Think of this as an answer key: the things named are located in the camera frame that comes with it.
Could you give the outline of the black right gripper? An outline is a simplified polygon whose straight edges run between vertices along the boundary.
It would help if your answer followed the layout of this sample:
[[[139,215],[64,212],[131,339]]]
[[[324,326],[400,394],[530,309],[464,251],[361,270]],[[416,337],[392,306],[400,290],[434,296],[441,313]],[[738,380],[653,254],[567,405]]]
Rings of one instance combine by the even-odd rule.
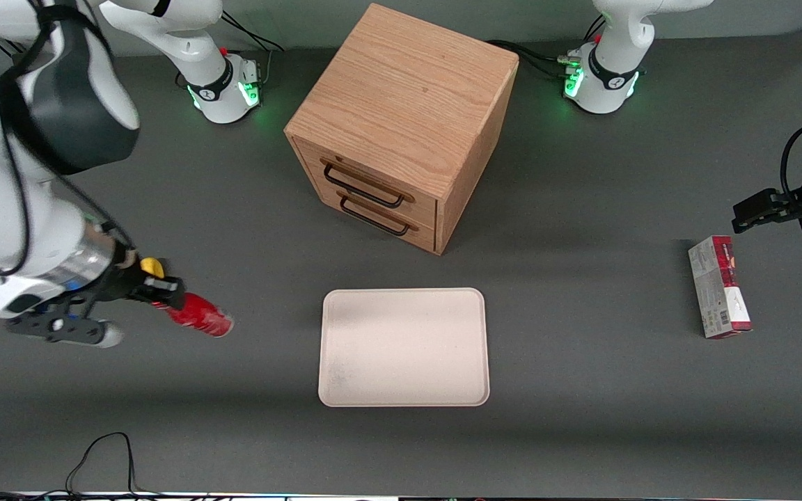
[[[100,278],[98,301],[131,298],[156,308],[184,310],[187,288],[181,278],[148,276],[141,267],[136,250],[122,250],[115,256],[121,261],[111,264]]]

